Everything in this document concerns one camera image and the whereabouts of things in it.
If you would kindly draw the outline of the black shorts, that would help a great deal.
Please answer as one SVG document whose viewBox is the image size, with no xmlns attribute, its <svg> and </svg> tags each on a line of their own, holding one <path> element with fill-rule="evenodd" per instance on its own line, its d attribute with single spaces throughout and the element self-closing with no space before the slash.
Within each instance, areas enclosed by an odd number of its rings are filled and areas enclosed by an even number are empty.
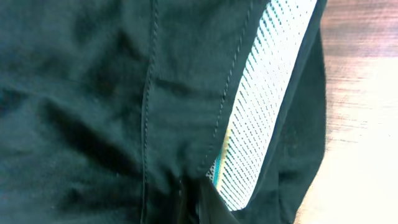
<svg viewBox="0 0 398 224">
<path fill-rule="evenodd" d="M 323 0 L 2 0 L 1 222 L 293 223 L 325 153 Z"/>
</svg>

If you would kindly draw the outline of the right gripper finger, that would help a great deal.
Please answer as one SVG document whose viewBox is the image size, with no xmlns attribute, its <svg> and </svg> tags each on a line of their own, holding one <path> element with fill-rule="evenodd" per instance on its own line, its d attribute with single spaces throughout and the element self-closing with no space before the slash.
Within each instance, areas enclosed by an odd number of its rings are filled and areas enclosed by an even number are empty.
<svg viewBox="0 0 398 224">
<path fill-rule="evenodd" d="M 210 179 L 202 179 L 199 184 L 198 219 L 200 224 L 239 224 Z"/>
</svg>

